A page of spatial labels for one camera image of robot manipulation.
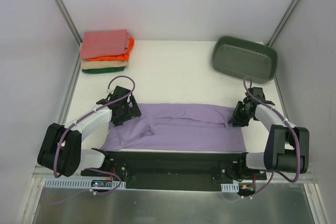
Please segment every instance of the white wall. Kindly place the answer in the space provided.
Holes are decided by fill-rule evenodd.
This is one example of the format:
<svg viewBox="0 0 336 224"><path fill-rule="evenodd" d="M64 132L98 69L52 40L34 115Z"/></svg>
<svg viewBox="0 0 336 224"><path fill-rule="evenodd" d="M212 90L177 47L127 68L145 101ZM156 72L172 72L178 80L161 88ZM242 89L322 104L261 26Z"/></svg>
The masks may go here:
<svg viewBox="0 0 336 224"><path fill-rule="evenodd" d="M287 112L310 131L310 162L336 223L336 1L302 0L275 48Z"/></svg>
<svg viewBox="0 0 336 224"><path fill-rule="evenodd" d="M63 0L78 31L127 28L136 39L268 42L291 0Z"/></svg>
<svg viewBox="0 0 336 224"><path fill-rule="evenodd" d="M0 223L14 223L78 55L53 0L0 0Z"/></svg>

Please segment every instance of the folded cloth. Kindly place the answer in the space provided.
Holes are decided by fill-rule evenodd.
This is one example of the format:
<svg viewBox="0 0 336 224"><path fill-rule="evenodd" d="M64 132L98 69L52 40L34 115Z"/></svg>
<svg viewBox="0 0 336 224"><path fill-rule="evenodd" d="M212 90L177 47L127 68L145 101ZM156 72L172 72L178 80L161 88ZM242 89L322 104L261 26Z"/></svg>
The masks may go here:
<svg viewBox="0 0 336 224"><path fill-rule="evenodd" d="M244 152L242 129L228 120L235 108L207 104L138 104L141 117L114 127L101 147L121 149Z"/></svg>
<svg viewBox="0 0 336 224"><path fill-rule="evenodd" d="M86 60L106 55L124 54L127 41L127 30L86 32L80 49L80 58Z"/></svg>
<svg viewBox="0 0 336 224"><path fill-rule="evenodd" d="M128 63L125 60L80 61L80 66L82 69L119 68L125 67L127 64Z"/></svg>
<svg viewBox="0 0 336 224"><path fill-rule="evenodd" d="M106 61L106 60L128 60L130 58L130 52L134 46L134 39L130 38L130 43L128 45L126 53L122 55L114 55L114 56L102 56L97 58L90 58L88 61Z"/></svg>
<svg viewBox="0 0 336 224"><path fill-rule="evenodd" d="M120 68L99 68L99 69L82 69L83 73L114 73L123 71L125 67Z"/></svg>

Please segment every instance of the metal frame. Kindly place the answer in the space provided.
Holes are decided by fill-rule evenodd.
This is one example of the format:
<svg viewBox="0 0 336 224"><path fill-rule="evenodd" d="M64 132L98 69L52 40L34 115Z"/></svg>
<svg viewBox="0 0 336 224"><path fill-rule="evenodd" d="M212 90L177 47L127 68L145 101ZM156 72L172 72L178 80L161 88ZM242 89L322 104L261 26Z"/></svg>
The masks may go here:
<svg viewBox="0 0 336 224"><path fill-rule="evenodd" d="M82 42L81 37L65 7L65 4L62 0L54 0L60 13L62 14L65 23L69 27L73 37L77 41L78 44ZM274 41L277 39L279 34L281 33L282 29L284 28L285 24L287 23L289 17L293 13L294 9L298 5L300 0L292 0L290 3L289 7L287 8L284 16L282 17L281 21L279 22L275 32L273 33L272 37L270 38L269 43L267 44L268 46L272 46L274 44ZM69 80L69 84L67 86L67 93L66 96L62 102L61 110L58 115L57 122L58 123L64 123L69 111L69 107L71 104L71 99L73 96L73 93L75 91L76 87L76 82L78 79L78 74L80 71L80 59L78 57L76 64L73 68L71 78ZM281 106L284 111L284 115L287 116L287 111L284 105L284 100L281 95L280 87L277 78L275 78L275 83L277 87L277 91L279 94ZM33 177L31 179L29 189L27 192L27 195L25 197L23 206L19 212L17 223L32 223L34 219L34 215L37 209L38 201L40 198L40 194L45 182L45 178L47 177L52 177L52 173L50 170L41 167L41 166L36 166L34 170ZM72 178L82 178L80 176L80 173L75 173ZM272 181L273 183L284 183L285 180L279 175L275 175L274 179ZM307 193L308 197L308 202L313 214L313 218L315 223L329 223L328 217L326 215L325 207L320 195L319 187L316 184L316 178L314 176L313 171L308 171L306 174L303 174L300 176L300 180L298 181L299 183L304 183L305 190Z"/></svg>

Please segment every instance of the white table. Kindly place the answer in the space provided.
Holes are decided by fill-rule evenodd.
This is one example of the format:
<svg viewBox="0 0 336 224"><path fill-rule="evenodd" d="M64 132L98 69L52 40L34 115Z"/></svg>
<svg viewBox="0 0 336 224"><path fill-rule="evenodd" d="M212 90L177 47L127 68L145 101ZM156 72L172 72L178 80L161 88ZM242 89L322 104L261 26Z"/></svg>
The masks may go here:
<svg viewBox="0 0 336 224"><path fill-rule="evenodd" d="M97 101L107 96L109 81L126 75L136 83L134 96L138 103L202 103L235 107L245 97L243 81L219 73L212 68L211 55L215 41L135 41L129 65L124 72L85 74L80 72L67 121L89 111ZM114 85L131 88L124 78ZM274 81L256 84L262 87L282 113ZM104 125L83 143L83 149L100 148L107 136ZM248 152L263 152L268 132L260 122L250 121L243 128Z"/></svg>

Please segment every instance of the purple towel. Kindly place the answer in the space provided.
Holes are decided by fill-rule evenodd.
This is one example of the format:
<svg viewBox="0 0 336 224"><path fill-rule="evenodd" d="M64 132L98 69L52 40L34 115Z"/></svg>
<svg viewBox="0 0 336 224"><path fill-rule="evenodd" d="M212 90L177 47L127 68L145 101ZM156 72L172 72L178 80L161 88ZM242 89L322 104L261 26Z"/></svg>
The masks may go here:
<svg viewBox="0 0 336 224"><path fill-rule="evenodd" d="M142 116L114 127L101 147L121 149L244 152L241 128L227 121L234 108L207 104L139 104Z"/></svg>

